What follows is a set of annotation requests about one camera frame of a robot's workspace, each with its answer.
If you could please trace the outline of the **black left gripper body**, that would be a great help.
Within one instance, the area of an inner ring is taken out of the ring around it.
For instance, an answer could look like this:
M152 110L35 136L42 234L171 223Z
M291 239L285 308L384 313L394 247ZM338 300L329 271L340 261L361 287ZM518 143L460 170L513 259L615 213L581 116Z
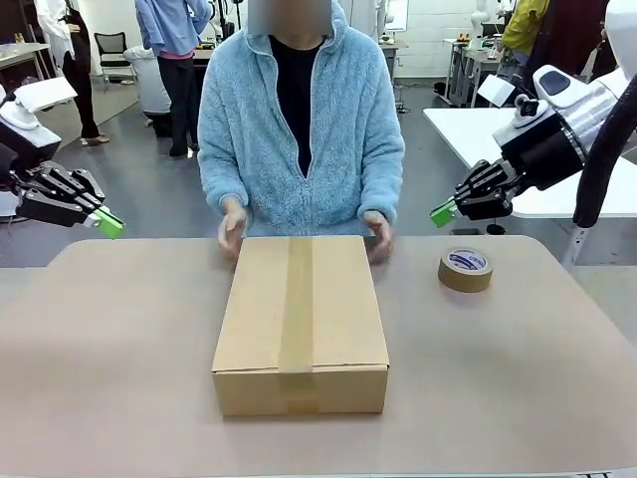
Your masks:
M53 157L53 133L41 124L23 129L1 122L1 214L21 215L21 197L28 190L44 194L31 172Z

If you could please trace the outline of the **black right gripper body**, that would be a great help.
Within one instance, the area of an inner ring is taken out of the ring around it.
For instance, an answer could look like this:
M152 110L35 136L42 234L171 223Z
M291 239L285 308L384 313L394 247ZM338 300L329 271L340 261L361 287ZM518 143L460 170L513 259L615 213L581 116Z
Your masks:
M536 119L499 130L502 159L521 176L521 192L534 187L544 191L583 168L583 149L561 117Z

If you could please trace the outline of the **person's left hand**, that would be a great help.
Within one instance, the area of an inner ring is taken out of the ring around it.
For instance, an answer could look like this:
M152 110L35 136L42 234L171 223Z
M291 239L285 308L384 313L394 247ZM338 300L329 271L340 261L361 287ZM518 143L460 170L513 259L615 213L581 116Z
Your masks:
M381 264L392 253L393 229L385 216L379 211L366 211L363 214L363 220L374 236L372 245L367 252L368 260L371 264Z

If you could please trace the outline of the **person's right hand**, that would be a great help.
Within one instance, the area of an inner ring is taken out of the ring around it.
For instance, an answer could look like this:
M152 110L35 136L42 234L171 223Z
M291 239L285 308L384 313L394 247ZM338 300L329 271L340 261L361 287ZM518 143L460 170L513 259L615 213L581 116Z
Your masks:
M223 218L218 228L218 244L223 255L235 263L248 221L248 214L236 196L225 197L221 202Z

